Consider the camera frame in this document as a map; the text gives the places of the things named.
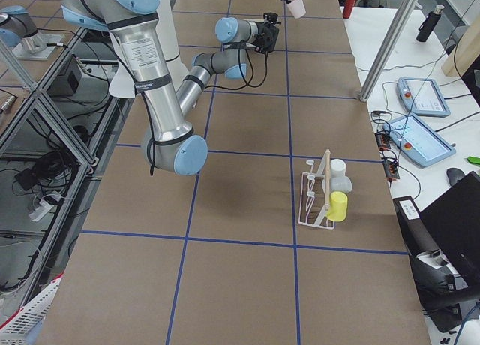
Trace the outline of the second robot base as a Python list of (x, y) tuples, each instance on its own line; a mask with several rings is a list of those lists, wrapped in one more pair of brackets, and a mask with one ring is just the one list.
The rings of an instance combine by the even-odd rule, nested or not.
[(22, 60), (47, 60), (62, 34), (44, 34), (33, 22), (28, 11), (20, 5), (1, 9), (1, 39)]

